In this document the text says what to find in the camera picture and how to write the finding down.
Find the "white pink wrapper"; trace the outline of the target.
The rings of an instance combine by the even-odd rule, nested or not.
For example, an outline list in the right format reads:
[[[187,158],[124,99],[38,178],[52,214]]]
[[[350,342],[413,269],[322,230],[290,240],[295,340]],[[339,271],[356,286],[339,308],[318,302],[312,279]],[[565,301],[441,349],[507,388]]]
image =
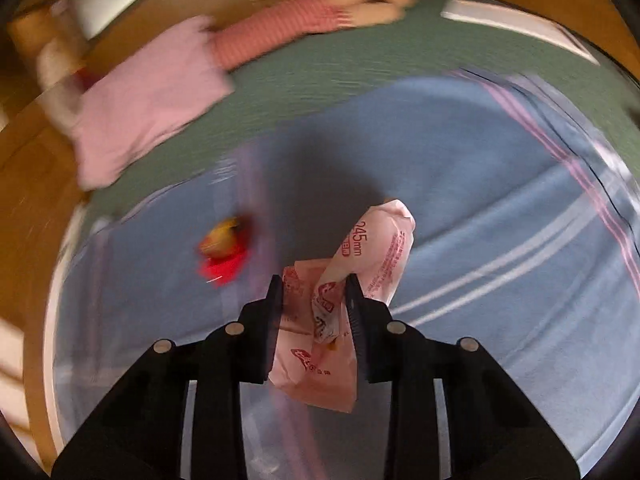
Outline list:
[[[292,399],[349,413],[357,399],[357,358],[345,306],[356,274],[364,296],[389,304],[404,274],[416,227],[401,200],[370,207],[329,259],[283,270],[283,312],[270,382]]]

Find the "red wrapper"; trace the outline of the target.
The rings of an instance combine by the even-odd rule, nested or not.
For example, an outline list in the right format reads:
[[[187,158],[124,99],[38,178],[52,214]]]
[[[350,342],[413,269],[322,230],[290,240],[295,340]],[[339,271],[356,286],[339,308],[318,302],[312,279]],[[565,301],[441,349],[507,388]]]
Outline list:
[[[239,214],[218,222],[198,244],[200,272],[214,286],[224,286],[240,274],[252,240],[253,222]]]

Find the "blue striped blanket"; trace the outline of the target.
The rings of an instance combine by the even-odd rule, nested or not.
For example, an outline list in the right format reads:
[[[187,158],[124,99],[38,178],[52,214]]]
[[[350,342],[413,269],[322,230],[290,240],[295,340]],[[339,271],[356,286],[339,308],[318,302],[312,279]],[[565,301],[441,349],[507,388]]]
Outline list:
[[[639,399],[639,197],[620,158],[536,78],[409,78],[298,118],[107,218],[68,267],[53,382],[64,440],[160,338],[204,338],[273,274],[329,258],[371,206],[416,220],[393,315],[476,338],[588,472]],[[245,214],[214,286],[198,244]]]

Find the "green bed mat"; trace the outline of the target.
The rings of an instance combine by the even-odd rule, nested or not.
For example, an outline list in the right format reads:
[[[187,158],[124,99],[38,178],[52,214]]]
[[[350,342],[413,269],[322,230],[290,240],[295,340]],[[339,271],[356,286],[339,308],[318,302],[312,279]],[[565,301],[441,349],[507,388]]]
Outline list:
[[[536,74],[567,96],[639,171],[639,87],[606,56],[592,64],[541,40],[446,20],[419,0],[398,23],[311,36],[236,70],[231,96],[92,194],[86,222],[118,218],[164,186],[213,166],[279,122],[407,76],[469,68]]]

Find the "pink pillow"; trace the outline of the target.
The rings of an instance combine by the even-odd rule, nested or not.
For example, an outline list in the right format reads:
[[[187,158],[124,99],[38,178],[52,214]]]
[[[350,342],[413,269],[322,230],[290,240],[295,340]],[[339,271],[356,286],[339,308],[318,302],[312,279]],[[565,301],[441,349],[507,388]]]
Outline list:
[[[212,25],[198,15],[169,27],[81,96],[70,129],[81,188],[107,188],[230,96],[232,83],[210,44]]]

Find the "striped plush doll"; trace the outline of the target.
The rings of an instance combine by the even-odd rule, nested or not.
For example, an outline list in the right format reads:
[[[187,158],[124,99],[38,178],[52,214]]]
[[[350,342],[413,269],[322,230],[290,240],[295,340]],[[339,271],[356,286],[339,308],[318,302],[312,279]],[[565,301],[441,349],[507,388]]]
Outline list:
[[[282,0],[232,24],[212,38],[216,61],[227,72],[310,35],[387,25],[416,0]]]

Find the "white flat board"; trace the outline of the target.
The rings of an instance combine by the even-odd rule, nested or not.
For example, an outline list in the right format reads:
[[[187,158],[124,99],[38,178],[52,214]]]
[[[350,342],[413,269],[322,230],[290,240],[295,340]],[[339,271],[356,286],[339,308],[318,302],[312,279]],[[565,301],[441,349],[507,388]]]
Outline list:
[[[552,44],[593,65],[600,65],[589,49],[564,26],[510,6],[474,0],[447,0],[440,16],[449,21],[516,32]]]

